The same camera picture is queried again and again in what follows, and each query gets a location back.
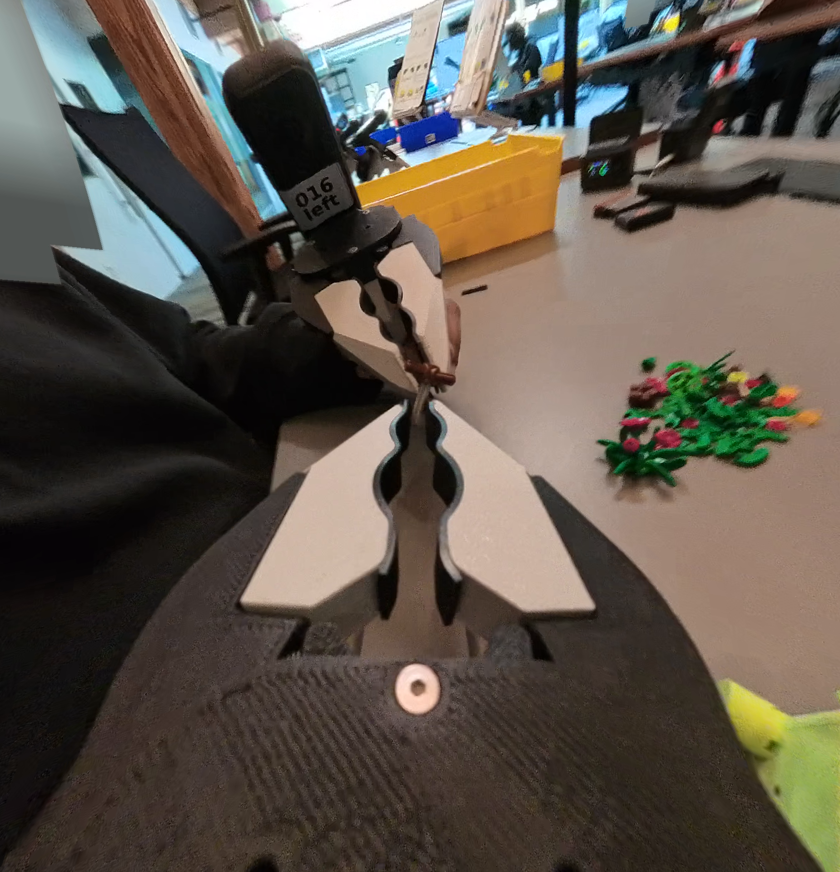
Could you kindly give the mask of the tall cardboard sheet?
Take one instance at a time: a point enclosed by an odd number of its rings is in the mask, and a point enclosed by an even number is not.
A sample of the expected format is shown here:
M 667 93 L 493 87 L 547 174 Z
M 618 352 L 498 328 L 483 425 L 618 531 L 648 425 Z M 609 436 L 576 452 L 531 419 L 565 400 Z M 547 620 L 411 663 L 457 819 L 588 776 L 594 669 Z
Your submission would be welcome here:
M 474 3 L 448 108 L 451 117 L 475 118 L 486 110 L 509 9 L 509 1 Z

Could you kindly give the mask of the brown branch with pink flower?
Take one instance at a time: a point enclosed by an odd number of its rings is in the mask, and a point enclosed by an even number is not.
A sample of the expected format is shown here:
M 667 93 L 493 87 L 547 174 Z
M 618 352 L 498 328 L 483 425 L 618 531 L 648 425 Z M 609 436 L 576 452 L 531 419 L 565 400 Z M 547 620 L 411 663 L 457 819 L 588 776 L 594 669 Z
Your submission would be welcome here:
M 429 363 L 407 361 L 405 371 L 414 377 L 417 392 L 414 398 L 413 417 L 419 420 L 427 408 L 432 394 L 455 385 L 457 377 L 453 373 L 444 372 L 438 366 Z

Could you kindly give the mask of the pile of toy brick pieces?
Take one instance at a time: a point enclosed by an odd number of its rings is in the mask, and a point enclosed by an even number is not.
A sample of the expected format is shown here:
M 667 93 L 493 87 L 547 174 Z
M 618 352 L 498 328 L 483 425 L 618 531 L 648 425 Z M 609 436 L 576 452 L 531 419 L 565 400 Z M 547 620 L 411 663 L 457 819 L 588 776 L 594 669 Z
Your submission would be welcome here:
M 751 375 L 731 363 L 731 353 L 708 365 L 689 360 L 658 368 L 633 384 L 626 415 L 647 415 L 654 425 L 680 432 L 688 460 L 713 458 L 730 466 L 763 466 L 775 445 L 798 428 L 819 424 L 819 410 L 802 408 L 800 390 L 767 372 Z

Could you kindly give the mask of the black open charger case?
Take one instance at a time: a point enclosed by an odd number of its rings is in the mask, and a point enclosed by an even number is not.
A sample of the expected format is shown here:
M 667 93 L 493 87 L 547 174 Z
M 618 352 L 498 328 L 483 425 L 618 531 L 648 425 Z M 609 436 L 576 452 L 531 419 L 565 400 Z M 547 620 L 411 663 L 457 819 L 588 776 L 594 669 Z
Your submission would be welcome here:
M 719 116 L 712 106 L 675 112 L 660 130 L 657 161 L 674 166 L 700 158 Z
M 582 193 L 617 190 L 631 183 L 643 117 L 637 106 L 591 120 L 587 150 L 580 161 Z

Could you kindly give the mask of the person's left forearm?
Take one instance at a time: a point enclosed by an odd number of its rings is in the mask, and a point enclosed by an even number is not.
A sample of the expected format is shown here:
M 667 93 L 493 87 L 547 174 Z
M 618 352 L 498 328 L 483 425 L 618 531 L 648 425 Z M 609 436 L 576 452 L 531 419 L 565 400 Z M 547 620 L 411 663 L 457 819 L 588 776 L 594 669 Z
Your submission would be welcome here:
M 260 444 L 273 446 L 286 421 L 372 404 L 384 392 L 285 303 L 266 306 L 251 325 L 189 327 L 191 385 Z

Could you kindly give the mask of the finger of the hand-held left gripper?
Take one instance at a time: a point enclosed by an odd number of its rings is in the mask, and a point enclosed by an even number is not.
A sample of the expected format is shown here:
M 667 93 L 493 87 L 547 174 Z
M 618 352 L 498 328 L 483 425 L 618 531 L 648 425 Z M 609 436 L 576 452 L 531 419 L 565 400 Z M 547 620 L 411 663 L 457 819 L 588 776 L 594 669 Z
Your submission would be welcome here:
M 333 282 L 314 297 L 332 329 L 339 349 L 362 369 L 402 394 L 415 394 L 418 383 L 404 367 L 399 346 L 384 338 L 377 317 L 360 306 L 362 286 L 356 280 Z
M 383 323 L 392 340 L 414 359 L 447 373 L 448 327 L 442 280 L 414 244 L 391 249 L 375 265 L 375 273 L 388 303 Z

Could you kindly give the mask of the wooden office desk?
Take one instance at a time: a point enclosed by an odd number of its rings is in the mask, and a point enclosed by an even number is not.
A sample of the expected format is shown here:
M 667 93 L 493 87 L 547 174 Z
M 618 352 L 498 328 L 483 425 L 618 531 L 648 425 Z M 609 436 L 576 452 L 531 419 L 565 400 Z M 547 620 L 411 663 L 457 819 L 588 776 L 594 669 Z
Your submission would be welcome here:
M 730 101 L 715 124 L 729 133 L 793 136 L 819 60 L 840 55 L 840 2 L 663 2 L 687 29 L 637 29 L 643 39 L 625 42 L 603 58 L 578 65 L 578 87 L 626 88 L 603 113 L 639 106 L 643 123 L 664 125 L 677 111 L 700 108 L 705 93 L 732 80 Z M 531 94 L 551 93 L 561 104 L 563 60 L 556 76 Z

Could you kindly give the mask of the black office chair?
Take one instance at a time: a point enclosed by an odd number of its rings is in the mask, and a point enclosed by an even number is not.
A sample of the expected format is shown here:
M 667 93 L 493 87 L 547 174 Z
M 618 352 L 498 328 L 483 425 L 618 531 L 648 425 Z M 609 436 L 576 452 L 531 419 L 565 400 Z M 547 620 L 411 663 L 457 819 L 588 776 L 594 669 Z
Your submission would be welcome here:
M 238 324 L 249 297 L 255 317 L 291 300 L 286 268 L 269 267 L 269 251 L 290 248 L 291 220 L 244 233 L 174 156 L 134 107 L 110 114 L 61 104 L 62 116 L 92 154 L 144 203 L 196 258 L 228 324 Z

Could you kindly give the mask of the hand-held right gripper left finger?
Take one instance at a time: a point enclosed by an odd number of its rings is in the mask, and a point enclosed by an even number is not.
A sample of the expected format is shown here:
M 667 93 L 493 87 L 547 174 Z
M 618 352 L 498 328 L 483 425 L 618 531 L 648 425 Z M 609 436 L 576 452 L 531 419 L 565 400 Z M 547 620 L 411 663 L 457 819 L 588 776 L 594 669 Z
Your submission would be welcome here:
M 398 587 L 390 504 L 407 443 L 405 401 L 306 470 L 239 598 L 245 612 L 309 624 L 389 617 Z

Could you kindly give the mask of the short cardboard sheet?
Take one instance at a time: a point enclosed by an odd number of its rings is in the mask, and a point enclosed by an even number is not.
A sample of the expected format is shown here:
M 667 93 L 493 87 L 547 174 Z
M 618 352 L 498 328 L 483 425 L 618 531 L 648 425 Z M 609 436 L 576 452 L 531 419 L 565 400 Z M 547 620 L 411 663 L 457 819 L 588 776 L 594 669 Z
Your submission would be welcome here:
M 413 118 L 425 104 L 444 5 L 444 1 L 433 1 L 412 14 L 403 65 L 393 91 L 395 121 Z

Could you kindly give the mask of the wooden beam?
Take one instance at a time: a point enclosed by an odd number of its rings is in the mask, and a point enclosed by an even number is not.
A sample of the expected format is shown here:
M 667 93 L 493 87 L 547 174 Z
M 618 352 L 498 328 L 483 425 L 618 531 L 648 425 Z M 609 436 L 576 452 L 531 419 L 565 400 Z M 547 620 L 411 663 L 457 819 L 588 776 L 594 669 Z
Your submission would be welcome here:
M 89 1 L 110 49 L 171 152 L 256 234 L 281 208 L 226 109 L 226 68 L 263 47 L 252 2 Z

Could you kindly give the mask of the person's black jacket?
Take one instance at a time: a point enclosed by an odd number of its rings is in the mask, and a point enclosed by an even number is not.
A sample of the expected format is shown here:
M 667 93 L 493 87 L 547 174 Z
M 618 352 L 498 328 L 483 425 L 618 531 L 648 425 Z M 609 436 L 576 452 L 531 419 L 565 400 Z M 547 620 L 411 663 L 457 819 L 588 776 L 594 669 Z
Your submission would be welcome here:
M 55 249 L 0 282 L 0 866 L 187 568 L 272 453 L 191 385 L 181 306 Z

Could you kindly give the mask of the small black battery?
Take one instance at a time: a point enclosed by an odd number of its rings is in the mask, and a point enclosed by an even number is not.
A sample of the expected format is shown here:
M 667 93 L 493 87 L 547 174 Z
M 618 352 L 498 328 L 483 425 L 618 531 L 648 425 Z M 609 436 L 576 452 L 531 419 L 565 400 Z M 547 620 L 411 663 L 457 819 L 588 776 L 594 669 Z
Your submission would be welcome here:
M 653 226 L 667 223 L 676 213 L 676 203 L 648 201 L 636 208 L 619 213 L 613 225 L 625 233 L 633 234 Z
M 623 213 L 643 208 L 650 201 L 651 197 L 646 194 L 632 192 L 621 195 L 596 204 L 592 209 L 592 217 L 598 220 L 614 220 Z

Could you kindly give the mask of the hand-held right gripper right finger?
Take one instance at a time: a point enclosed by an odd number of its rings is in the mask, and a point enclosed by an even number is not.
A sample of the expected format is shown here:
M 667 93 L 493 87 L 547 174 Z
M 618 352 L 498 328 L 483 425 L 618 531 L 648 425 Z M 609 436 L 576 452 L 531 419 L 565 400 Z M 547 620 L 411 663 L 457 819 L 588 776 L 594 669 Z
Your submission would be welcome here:
M 531 476 L 440 401 L 427 406 L 433 487 L 443 503 L 436 606 L 452 624 L 591 616 L 591 594 Z

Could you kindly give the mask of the pale work table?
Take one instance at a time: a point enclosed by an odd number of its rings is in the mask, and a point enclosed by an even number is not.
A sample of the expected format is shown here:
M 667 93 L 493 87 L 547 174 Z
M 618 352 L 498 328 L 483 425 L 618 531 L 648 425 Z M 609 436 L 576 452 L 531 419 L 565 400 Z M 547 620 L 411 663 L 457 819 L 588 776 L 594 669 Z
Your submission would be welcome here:
M 427 147 L 413 154 L 408 154 L 403 150 L 397 139 L 396 132 L 396 139 L 394 143 L 388 145 L 388 149 L 408 166 L 415 167 L 423 162 L 455 154 L 469 147 L 481 145 L 485 142 L 493 141 L 498 143 L 503 141 L 508 134 L 525 131 L 520 129 L 519 122 L 516 119 L 510 117 L 491 114 L 488 117 L 483 117 L 483 119 L 493 120 L 495 121 L 495 124 L 481 125 L 478 124 L 475 119 L 459 119 L 461 122 L 461 131 L 455 139 Z

